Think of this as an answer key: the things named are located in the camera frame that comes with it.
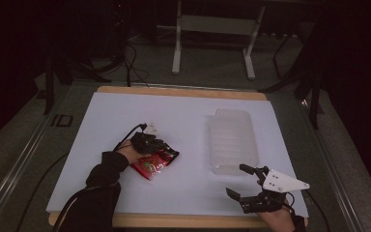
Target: desk leg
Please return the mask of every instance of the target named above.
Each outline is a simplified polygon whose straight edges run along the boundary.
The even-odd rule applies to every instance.
[[[180,73],[180,62],[182,59],[182,1],[177,1],[177,27],[176,27],[176,48],[174,50],[173,69],[171,73]]]
[[[258,36],[258,31],[260,29],[261,20],[264,15],[264,11],[265,11],[265,7],[262,7],[260,12],[258,13],[257,19],[252,28],[251,40],[249,42],[249,45],[247,48],[243,50],[243,59],[245,61],[245,68],[246,68],[246,74],[248,76],[248,79],[255,79],[255,72],[254,72],[254,68],[252,67],[251,52],[252,52],[252,47],[255,44],[255,39]]]

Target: clear plastic container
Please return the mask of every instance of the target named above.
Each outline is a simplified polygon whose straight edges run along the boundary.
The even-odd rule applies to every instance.
[[[210,123],[213,173],[244,175],[240,164],[258,165],[254,129],[248,112],[218,109]]]

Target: gray floor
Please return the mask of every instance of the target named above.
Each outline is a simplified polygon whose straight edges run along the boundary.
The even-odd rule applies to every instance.
[[[177,75],[171,74],[172,58],[174,54],[173,37],[166,32],[161,34],[158,43],[149,43],[142,37],[133,37],[131,44],[136,50],[134,70],[131,79],[139,76],[150,86],[153,85],[180,85],[191,87],[225,88],[236,90],[250,90],[264,88],[278,81],[274,66],[271,62],[273,52],[281,40],[274,37],[260,37],[252,55],[257,78],[248,80],[243,64],[241,43],[238,40],[224,43],[201,43],[193,40],[185,40],[183,46],[181,72]],[[300,51],[301,44],[295,38],[291,39],[278,56],[280,67],[286,72],[295,61]],[[128,48],[127,57],[131,61],[134,51]],[[113,79],[113,84],[124,84],[126,69],[121,67],[115,72],[106,72],[105,78]],[[55,105],[54,112],[58,114],[73,115],[75,122],[81,122],[87,104],[91,98],[91,92],[95,91],[100,84],[86,78],[78,78],[72,87],[58,86],[57,96],[62,97]],[[288,150],[298,152],[291,156],[293,164],[299,176],[309,176],[312,173],[313,182],[318,182],[318,188],[314,195],[323,208],[328,209],[328,219],[331,231],[371,231],[371,180],[367,174],[357,150],[347,134],[343,124],[337,116],[334,108],[329,102],[328,93],[323,92],[320,100],[321,114],[318,115],[319,130],[312,133],[317,140],[325,146],[323,149],[328,154],[328,161],[333,163],[330,173],[336,174],[337,183],[345,190],[345,194],[328,191],[332,183],[326,175],[318,175],[318,171],[324,168],[322,160],[313,158],[314,150],[321,149],[320,144],[308,144],[308,134],[295,134],[297,125],[300,124],[297,110],[292,104],[292,90],[295,84],[282,90],[274,98],[275,109],[290,117],[278,118],[281,130],[290,136],[284,137]],[[12,194],[8,195],[7,201],[2,202],[0,208],[0,231],[15,231],[21,218],[25,204],[28,201],[38,180],[50,164],[67,153],[73,143],[74,136],[78,131],[79,124],[74,123],[70,128],[55,128],[45,125],[51,122],[53,115],[43,116],[44,102],[42,100],[30,100],[22,110],[4,127],[0,132],[0,185],[5,181],[5,176],[14,165],[19,156],[24,156],[26,150],[32,150],[35,156],[28,160],[22,176],[14,183]],[[31,144],[31,136],[37,134],[37,144]],[[47,223],[47,213],[44,211],[50,193],[56,184],[56,180],[62,170],[64,159],[56,164],[49,172],[34,196],[29,210],[23,221],[20,231],[50,231]],[[337,199],[342,199],[349,204],[350,210],[347,214],[355,212],[356,217],[348,221],[343,217],[343,209],[338,206]],[[327,231],[319,212],[314,204],[304,195],[310,214],[308,231]],[[165,229],[168,231],[179,231],[178,229]],[[163,229],[147,229],[141,231],[165,231]]]

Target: desk frame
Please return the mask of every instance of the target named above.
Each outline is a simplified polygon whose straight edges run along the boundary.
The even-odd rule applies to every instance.
[[[251,52],[252,47],[255,43],[255,39],[258,36],[261,20],[265,11],[265,6],[261,7],[256,20],[249,20],[239,18],[223,18],[182,14],[182,0],[178,0],[177,4],[176,48],[174,50],[172,68],[173,74],[180,73],[180,63],[182,57],[181,36],[182,30],[186,30],[250,36],[249,45],[243,49],[243,59],[245,62],[246,74],[248,79],[255,79]]]
[[[101,86],[101,93],[119,93],[136,95],[182,96],[196,98],[235,99],[266,101],[261,93],[233,92],[217,90],[194,89],[164,89]],[[54,225],[59,213],[49,215],[49,224]],[[150,214],[121,214],[116,213],[112,219],[113,227],[165,227],[165,228],[260,228],[267,225],[259,217],[235,216],[190,216],[190,215],[150,215]]]

